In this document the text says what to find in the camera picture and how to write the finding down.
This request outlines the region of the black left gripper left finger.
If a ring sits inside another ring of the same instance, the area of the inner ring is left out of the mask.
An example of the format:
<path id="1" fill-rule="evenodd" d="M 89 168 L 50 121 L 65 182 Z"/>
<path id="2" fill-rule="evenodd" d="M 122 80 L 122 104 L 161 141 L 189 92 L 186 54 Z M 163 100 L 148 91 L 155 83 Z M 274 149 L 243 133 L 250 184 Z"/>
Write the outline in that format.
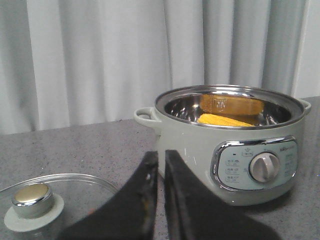
<path id="1" fill-rule="evenodd" d="M 158 199 L 158 153 L 148 151 L 104 205 L 64 229 L 59 240 L 152 240 Z"/>

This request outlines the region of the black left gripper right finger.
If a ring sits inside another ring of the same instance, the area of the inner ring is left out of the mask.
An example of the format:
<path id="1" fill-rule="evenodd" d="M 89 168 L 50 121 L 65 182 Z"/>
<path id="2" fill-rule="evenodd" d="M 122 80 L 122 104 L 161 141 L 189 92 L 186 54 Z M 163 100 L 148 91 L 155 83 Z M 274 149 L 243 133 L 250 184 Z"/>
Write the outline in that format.
<path id="1" fill-rule="evenodd" d="M 171 240 L 278 240 L 269 226 L 211 192 L 176 150 L 165 152 L 165 212 Z"/>

